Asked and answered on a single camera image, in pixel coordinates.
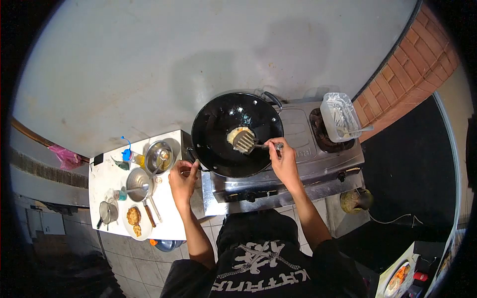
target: metal bowl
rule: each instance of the metal bowl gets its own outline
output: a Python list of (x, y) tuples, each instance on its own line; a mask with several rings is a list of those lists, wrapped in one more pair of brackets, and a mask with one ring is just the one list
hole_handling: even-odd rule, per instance
[(145, 169), (149, 175), (151, 175), (161, 163), (161, 159), (159, 158), (160, 149), (166, 150), (169, 153), (169, 157), (163, 162), (161, 168), (157, 171), (156, 176), (161, 175), (174, 164), (174, 153), (172, 152), (171, 146), (164, 141), (156, 141), (149, 146), (145, 155)]
[(127, 194), (131, 198), (131, 200), (135, 202), (142, 202), (148, 196), (151, 196), (154, 181), (153, 179), (150, 179), (149, 175), (145, 172), (145, 170), (141, 168), (136, 168), (129, 173), (129, 176), (126, 179), (126, 190), (140, 188), (146, 183), (149, 184), (149, 188), (147, 189), (147, 191), (143, 189), (138, 189)]

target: blue bottle cap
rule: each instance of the blue bottle cap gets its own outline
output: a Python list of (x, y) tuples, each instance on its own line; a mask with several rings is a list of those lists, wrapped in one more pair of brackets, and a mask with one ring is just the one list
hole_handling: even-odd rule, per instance
[(129, 149), (125, 149), (123, 153), (123, 160), (128, 162), (131, 159), (131, 142), (128, 139), (125, 139), (129, 143)]

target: white table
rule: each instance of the white table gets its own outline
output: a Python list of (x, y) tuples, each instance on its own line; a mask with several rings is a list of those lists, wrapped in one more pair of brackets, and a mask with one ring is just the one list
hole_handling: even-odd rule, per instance
[[(181, 130), (177, 130), (171, 133), (162, 134), (156, 137), (145, 139), (131, 144), (131, 150), (140, 154), (145, 154), (150, 144), (158, 140), (165, 140), (172, 147), (175, 159), (179, 160), (182, 159), (181, 136), (183, 133), (184, 132), (182, 132)], [(125, 145), (121, 148), (104, 153), (104, 161), (101, 164), (95, 166), (93, 166), (92, 164), (90, 165), (89, 202), (93, 229), (96, 229), (96, 224), (100, 219), (99, 204), (106, 199), (106, 191), (109, 188), (119, 190), (124, 187), (129, 172), (134, 168), (139, 167), (138, 165), (131, 163), (130, 170), (125, 171), (114, 164), (112, 158), (117, 161), (122, 161), (123, 159), (121, 152), (128, 147), (129, 145)], [(153, 228), (149, 238), (165, 240), (185, 240), (186, 234), (184, 231), (184, 225), (172, 198), (168, 175), (169, 171), (166, 171), (159, 176), (161, 177), (162, 182), (159, 184), (156, 183), (157, 186), (155, 187), (155, 191), (152, 195), (152, 199), (154, 200), (159, 214), (162, 217), (162, 223), (159, 222), (154, 212), (154, 209), (151, 206), (151, 203), (148, 202), (148, 205), (153, 214), (153, 218), (157, 224), (157, 226)], [(191, 204), (193, 205), (193, 212), (198, 218), (204, 216), (202, 191), (200, 189), (200, 185), (201, 182), (200, 180), (198, 180), (194, 196), (191, 199)], [(116, 222), (109, 224), (109, 233), (129, 236), (123, 224), (123, 213), (127, 212), (131, 204), (132, 200), (129, 197), (126, 199), (126, 201), (117, 201), (119, 216)], [(106, 232), (106, 225), (102, 224), (99, 230)]]

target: gas stove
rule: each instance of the gas stove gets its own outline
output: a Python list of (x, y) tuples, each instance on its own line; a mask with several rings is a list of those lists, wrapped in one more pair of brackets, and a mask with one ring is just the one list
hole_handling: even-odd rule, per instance
[[(333, 143), (320, 112), (321, 102), (284, 104), (284, 137), (295, 148), (300, 178), (310, 198), (318, 199), (362, 186), (363, 151), (358, 140)], [(202, 172), (206, 215), (261, 210), (293, 204), (271, 166), (247, 178)]]

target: food plate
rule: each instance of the food plate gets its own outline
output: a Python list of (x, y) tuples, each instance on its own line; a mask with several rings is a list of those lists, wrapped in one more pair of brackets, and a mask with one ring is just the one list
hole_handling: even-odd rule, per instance
[(409, 262), (404, 262), (394, 272), (393, 277), (391, 277), (386, 286), (386, 289), (384, 290), (384, 297), (389, 298), (397, 293), (404, 280), (406, 279), (407, 273), (404, 273), (406, 266), (410, 266)]
[[(144, 241), (146, 240), (149, 235), (151, 235), (152, 232), (152, 224), (149, 218), (147, 217), (146, 209), (144, 208), (144, 205), (142, 203), (135, 203), (132, 202), (131, 200), (126, 200), (125, 203), (125, 208), (123, 210), (123, 225), (126, 228), (126, 231), (131, 235), (132, 238), (138, 240), (138, 241)], [(141, 213), (141, 220), (139, 221), (139, 226), (141, 227), (141, 236), (136, 236), (136, 233), (134, 233), (133, 226), (130, 225), (127, 221), (127, 211), (131, 207), (137, 207), (139, 212)]]

